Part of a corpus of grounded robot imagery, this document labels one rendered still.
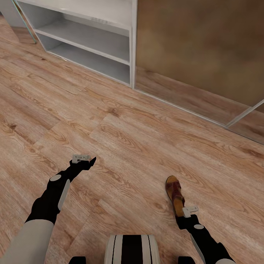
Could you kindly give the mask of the robot trunk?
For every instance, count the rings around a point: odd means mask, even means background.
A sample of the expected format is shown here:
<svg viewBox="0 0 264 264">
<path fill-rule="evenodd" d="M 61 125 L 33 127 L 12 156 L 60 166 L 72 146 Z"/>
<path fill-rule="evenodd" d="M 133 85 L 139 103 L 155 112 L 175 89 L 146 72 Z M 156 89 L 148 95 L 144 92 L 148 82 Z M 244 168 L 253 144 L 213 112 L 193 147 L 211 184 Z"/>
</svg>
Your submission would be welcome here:
<svg viewBox="0 0 264 264">
<path fill-rule="evenodd" d="M 111 235 L 104 264 L 160 264 L 154 235 Z"/>
</svg>

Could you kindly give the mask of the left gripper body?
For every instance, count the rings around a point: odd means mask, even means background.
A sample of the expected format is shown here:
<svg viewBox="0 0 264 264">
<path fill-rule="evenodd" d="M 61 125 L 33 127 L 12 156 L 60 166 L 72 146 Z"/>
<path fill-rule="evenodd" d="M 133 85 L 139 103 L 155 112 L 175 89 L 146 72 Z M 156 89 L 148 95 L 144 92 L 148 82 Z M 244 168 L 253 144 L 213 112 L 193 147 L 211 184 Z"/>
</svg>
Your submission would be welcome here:
<svg viewBox="0 0 264 264">
<path fill-rule="evenodd" d="M 90 165 L 89 165 L 89 161 L 88 160 L 81 160 L 81 162 L 78 163 L 72 163 L 72 160 L 70 161 L 70 167 L 76 171 L 77 176 L 79 175 L 79 173 L 82 170 L 89 170 L 90 169 Z"/>
</svg>

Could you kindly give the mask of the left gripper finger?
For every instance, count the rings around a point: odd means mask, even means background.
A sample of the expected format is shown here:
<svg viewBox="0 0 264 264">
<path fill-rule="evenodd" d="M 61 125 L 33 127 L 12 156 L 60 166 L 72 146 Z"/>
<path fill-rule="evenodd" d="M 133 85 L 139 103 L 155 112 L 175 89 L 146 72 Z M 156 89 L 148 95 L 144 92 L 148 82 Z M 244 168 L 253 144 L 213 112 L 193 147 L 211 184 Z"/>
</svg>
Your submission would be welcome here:
<svg viewBox="0 0 264 264">
<path fill-rule="evenodd" d="M 94 165 L 95 161 L 96 161 L 96 157 L 89 162 L 90 167 Z"/>
</svg>

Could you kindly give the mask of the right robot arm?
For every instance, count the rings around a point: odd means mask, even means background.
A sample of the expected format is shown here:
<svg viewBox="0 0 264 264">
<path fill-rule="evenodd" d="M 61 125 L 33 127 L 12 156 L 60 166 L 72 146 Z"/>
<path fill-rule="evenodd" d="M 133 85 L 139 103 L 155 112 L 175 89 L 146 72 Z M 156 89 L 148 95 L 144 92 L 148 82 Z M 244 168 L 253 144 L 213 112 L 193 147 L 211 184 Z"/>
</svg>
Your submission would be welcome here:
<svg viewBox="0 0 264 264">
<path fill-rule="evenodd" d="M 179 229 L 188 230 L 192 243 L 204 264 L 236 264 L 225 246 L 221 242 L 217 243 L 205 226 L 199 223 L 197 215 L 190 215 L 191 212 L 199 211 L 198 206 L 184 207 L 182 211 L 184 216 L 176 217 Z"/>
</svg>

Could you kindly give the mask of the sandal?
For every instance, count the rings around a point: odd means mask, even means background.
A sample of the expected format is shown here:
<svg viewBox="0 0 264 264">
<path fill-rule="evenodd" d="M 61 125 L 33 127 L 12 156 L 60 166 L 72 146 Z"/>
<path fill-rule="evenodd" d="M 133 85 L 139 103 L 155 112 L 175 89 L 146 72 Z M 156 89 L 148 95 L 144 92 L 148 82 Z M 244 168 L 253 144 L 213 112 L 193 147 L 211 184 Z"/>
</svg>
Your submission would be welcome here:
<svg viewBox="0 0 264 264">
<path fill-rule="evenodd" d="M 180 183 L 175 176 L 168 177 L 166 181 L 166 192 L 173 204 L 176 217 L 184 216 L 182 209 L 184 208 L 185 199 L 182 196 Z"/>
</svg>

